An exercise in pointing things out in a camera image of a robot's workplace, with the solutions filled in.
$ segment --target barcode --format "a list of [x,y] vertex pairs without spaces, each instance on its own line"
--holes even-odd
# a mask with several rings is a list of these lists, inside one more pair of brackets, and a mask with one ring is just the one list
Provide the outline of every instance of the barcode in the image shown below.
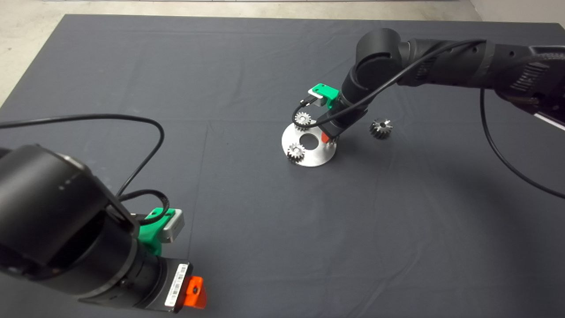
[[167,300],[165,300],[165,306],[173,307],[179,297],[179,292],[182,286],[182,281],[188,269],[188,264],[180,264],[175,273],[175,279],[171,283],[171,289],[167,295]]

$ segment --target green mount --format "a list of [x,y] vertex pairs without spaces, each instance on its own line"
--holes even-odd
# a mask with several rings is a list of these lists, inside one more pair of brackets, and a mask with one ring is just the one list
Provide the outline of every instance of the green mount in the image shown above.
[[332,108],[333,102],[337,99],[337,96],[340,95],[339,90],[322,83],[312,87],[312,91],[324,97],[325,105],[328,107],[328,109]]
[[[151,213],[145,218],[150,219],[159,215],[163,211],[163,208],[153,209]],[[161,220],[140,226],[140,234],[137,237],[140,242],[145,245],[147,250],[157,256],[161,255],[161,241],[159,241],[159,233],[167,225],[169,220],[175,215],[175,209],[169,209],[167,213],[161,218]]]

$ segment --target barcode label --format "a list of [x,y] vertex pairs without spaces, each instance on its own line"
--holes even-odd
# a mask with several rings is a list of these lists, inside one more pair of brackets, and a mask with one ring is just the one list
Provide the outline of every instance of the barcode label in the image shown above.
[[188,269],[188,264],[179,264],[177,271],[175,273],[175,280],[171,284],[171,289],[167,294],[167,300],[165,300],[165,306],[173,307],[179,297],[180,287],[182,286],[182,281]]

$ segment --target metal plate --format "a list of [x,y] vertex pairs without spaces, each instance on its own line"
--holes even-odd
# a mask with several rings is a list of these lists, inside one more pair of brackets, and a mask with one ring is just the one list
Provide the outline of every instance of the metal plate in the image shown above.
[[309,128],[304,131],[300,131],[294,127],[294,124],[290,124],[285,131],[282,133],[282,151],[285,153],[291,144],[300,143],[300,138],[304,135],[314,135],[318,139],[318,146],[312,150],[306,150],[304,158],[298,162],[297,165],[304,167],[317,167],[328,162],[334,154],[336,154],[336,143],[325,144],[321,140],[322,130],[318,127]]

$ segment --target black cable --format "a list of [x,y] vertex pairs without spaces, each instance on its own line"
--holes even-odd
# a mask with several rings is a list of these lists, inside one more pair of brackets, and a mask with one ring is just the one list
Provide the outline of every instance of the black cable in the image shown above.
[[490,147],[492,148],[492,150],[494,151],[494,153],[496,154],[496,156],[500,159],[500,161],[502,161],[502,163],[508,168],[510,169],[510,171],[512,171],[515,175],[519,176],[522,180],[526,181],[527,183],[529,183],[530,185],[540,189],[543,192],[547,192],[551,195],[554,195],[556,197],[560,197],[561,199],[565,199],[565,194],[552,190],[550,188],[547,188],[537,182],[535,182],[534,180],[531,180],[530,178],[526,177],[524,174],[522,174],[520,171],[518,171],[518,169],[516,169],[514,166],[512,166],[505,158],[504,156],[500,153],[500,151],[498,150],[498,148],[496,147],[496,145],[494,144],[494,141],[490,135],[490,131],[489,131],[489,127],[488,124],[486,122],[486,114],[485,114],[485,89],[481,88],[481,97],[480,97],[480,108],[481,108],[481,122],[483,123],[483,130],[485,131],[485,136],[486,136],[486,140],[489,142]]
[[463,45],[477,45],[477,44],[481,44],[486,42],[486,40],[481,40],[481,39],[474,39],[474,40],[465,40],[465,41],[460,41],[460,42],[456,42],[447,46],[443,46],[439,49],[436,49],[426,55],[424,55],[423,57],[419,58],[417,61],[415,61],[414,63],[410,64],[409,66],[407,66],[404,70],[400,71],[398,74],[394,75],[391,79],[389,79],[386,83],[384,83],[383,85],[381,85],[379,88],[375,89],[372,93],[370,93],[369,95],[367,95],[365,98],[363,98],[362,100],[356,102],[355,104],[353,104],[352,106],[338,112],[337,114],[334,114],[322,121],[316,122],[314,124],[299,124],[296,122],[296,114],[298,114],[298,112],[300,111],[301,108],[303,108],[303,105],[299,105],[293,112],[292,114],[292,122],[298,126],[298,127],[302,127],[302,128],[313,128],[313,127],[317,127],[321,124],[325,124],[328,123],[334,119],[337,119],[343,115],[349,114],[350,112],[352,112],[353,110],[364,106],[365,102],[367,102],[368,100],[370,100],[371,98],[377,96],[378,94],[380,94],[382,91],[384,91],[385,89],[387,89],[388,87],[394,85],[396,82],[398,82],[400,80],[401,77],[403,77],[404,75],[406,75],[408,72],[412,71],[414,68],[418,67],[420,64],[422,64],[423,62],[425,62],[426,60],[436,57],[438,55],[440,55],[441,53],[445,52],[445,51],[449,51],[451,49],[454,48],[458,48],[460,46]]
[[147,224],[155,223],[155,222],[161,220],[163,218],[163,216],[165,216],[167,211],[169,211],[169,199],[167,198],[167,196],[164,193],[157,191],[157,190],[153,190],[153,189],[137,190],[137,191],[130,192],[128,194],[118,196],[118,200],[120,202],[123,202],[123,201],[135,199],[139,196],[148,195],[148,194],[156,196],[161,201],[161,203],[163,204],[163,211],[161,213],[159,213],[159,215],[157,215],[156,217],[148,218],[148,219],[145,219],[145,220],[139,220],[140,225],[147,225]]
[[68,115],[68,116],[59,116],[59,117],[50,117],[50,118],[27,119],[23,121],[3,122],[0,123],[0,129],[34,126],[39,124],[89,121],[94,119],[118,119],[122,121],[148,123],[148,124],[152,124],[159,130],[159,140],[157,141],[157,144],[155,145],[155,147],[153,147],[153,149],[145,157],[145,159],[140,163],[140,165],[137,166],[137,168],[128,177],[128,179],[121,185],[120,189],[116,193],[116,196],[120,196],[122,193],[124,193],[125,188],[127,188],[128,185],[132,182],[133,178],[135,178],[137,174],[141,171],[141,169],[143,169],[145,165],[149,162],[149,160],[153,158],[155,153],[159,150],[159,148],[163,144],[163,140],[165,138],[165,130],[163,129],[163,126],[161,126],[161,124],[159,124],[157,121],[150,118],[138,117],[132,115],[122,115],[122,114],[84,114],[84,115]]

